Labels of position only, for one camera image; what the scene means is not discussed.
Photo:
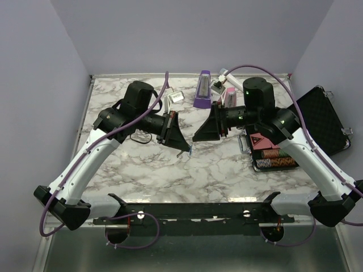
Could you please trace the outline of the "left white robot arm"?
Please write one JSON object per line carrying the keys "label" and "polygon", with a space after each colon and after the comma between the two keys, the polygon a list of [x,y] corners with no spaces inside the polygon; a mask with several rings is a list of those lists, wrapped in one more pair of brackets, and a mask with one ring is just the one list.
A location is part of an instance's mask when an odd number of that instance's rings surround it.
{"label": "left white robot arm", "polygon": [[106,158],[136,130],[154,134],[157,142],[166,147],[190,150],[179,127],[178,113],[171,111],[160,116],[154,109],[156,105],[162,105],[162,101],[153,86],[141,81],[129,84],[122,99],[99,113],[86,143],[60,176],[49,186],[35,189],[33,194],[46,211],[70,230],[93,218],[121,223],[126,216],[122,199],[113,194],[94,199],[83,196]]}

